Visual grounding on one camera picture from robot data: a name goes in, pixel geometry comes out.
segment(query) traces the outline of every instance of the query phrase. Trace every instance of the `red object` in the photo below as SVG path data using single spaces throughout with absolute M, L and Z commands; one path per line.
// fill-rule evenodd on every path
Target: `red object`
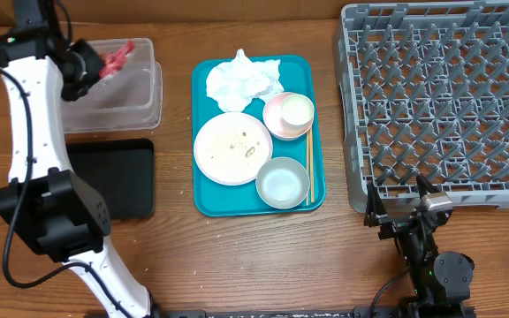
M 100 78 L 105 78 L 107 76 L 112 76 L 117 74 L 117 72 L 121 71 L 123 65 L 127 61 L 127 57 L 129 53 L 134 50 L 134 42 L 133 40 L 128 40 L 127 44 L 125 44 L 121 49 L 119 49 L 115 53 L 106 53 L 102 55 L 102 60 L 105 63 L 105 66 L 99 71 Z

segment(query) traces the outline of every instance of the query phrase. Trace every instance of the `wooden table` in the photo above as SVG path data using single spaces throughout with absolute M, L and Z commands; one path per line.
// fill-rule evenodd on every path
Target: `wooden table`
M 393 242 L 362 225 L 349 206 L 342 152 L 343 114 L 331 37 L 336 21 L 77 26 L 75 37 L 148 37 L 163 67 L 162 123 L 152 131 L 92 133 L 70 141 L 150 138 L 156 148 L 156 212 L 114 222 L 112 239 L 127 267 L 166 309 L 209 311 L 343 309 L 370 303 L 403 268 Z M 321 121 L 327 199 L 313 213 L 208 218 L 194 205 L 190 75 L 203 60 L 298 54 L 312 67 Z M 11 158 L 9 105 L 0 80 L 0 187 Z M 1 271 L 7 224 L 0 218 L 0 317 L 76 317 L 101 307 L 65 273 L 31 290 L 10 287 Z M 470 208 L 437 231 L 441 251 L 475 260 L 472 299 L 479 317 L 509 317 L 509 211 Z M 11 272 L 30 281 L 56 267 L 15 239 Z M 404 280 L 380 304 L 411 294 Z

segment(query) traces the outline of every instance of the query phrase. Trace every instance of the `wooden chopsticks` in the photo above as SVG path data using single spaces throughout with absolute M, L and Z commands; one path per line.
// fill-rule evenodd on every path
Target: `wooden chopsticks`
M 306 170 L 309 175 L 309 193 L 306 197 L 306 205 L 309 205 L 311 200 L 315 202 L 315 177 L 314 177 L 314 127 L 311 127 L 308 131 L 306 138 Z

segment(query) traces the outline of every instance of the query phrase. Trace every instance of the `pink bowl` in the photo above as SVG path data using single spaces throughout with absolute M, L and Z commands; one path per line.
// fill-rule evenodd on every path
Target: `pink bowl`
M 311 128 L 311 125 L 309 125 L 306 129 L 299 133 L 288 133 L 285 131 L 284 127 L 282 126 L 282 120 L 280 118 L 281 115 L 281 108 L 282 101 L 290 96 L 294 95 L 294 93 L 280 93 L 276 96 L 272 97 L 269 102 L 264 105 L 264 110 L 262 111 L 262 120 L 264 121 L 264 124 L 269 129 L 269 132 L 276 138 L 280 140 L 296 140 L 300 136 L 303 136 L 305 133 L 308 132 L 308 130 Z

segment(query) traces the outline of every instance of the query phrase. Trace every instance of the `white plate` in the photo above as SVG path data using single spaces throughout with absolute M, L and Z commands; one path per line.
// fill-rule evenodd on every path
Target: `white plate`
M 244 113 L 228 112 L 211 118 L 194 141 L 194 159 L 201 172 L 225 186 L 253 181 L 271 157 L 269 131 Z

